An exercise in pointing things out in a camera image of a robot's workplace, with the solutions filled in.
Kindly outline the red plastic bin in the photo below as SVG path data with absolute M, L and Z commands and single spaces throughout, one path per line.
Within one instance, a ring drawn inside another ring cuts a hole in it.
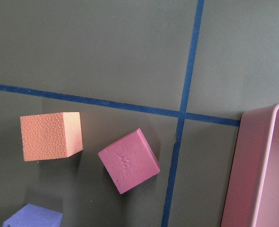
M 279 227 L 279 103 L 243 113 L 223 227 Z

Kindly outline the magenta foam block upper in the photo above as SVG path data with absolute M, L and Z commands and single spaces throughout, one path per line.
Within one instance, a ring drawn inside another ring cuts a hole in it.
M 124 194 L 161 171 L 141 129 L 110 144 L 98 156 L 119 194 Z

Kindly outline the purple foam block right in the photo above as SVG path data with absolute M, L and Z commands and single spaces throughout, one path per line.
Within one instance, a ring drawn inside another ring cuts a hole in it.
M 60 227 L 63 214 L 32 204 L 22 209 L 3 222 L 3 227 Z

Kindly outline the orange foam block right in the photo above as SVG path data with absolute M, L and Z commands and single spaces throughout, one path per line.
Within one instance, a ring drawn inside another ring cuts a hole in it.
M 20 117 L 24 161 L 70 157 L 83 150 L 79 112 Z

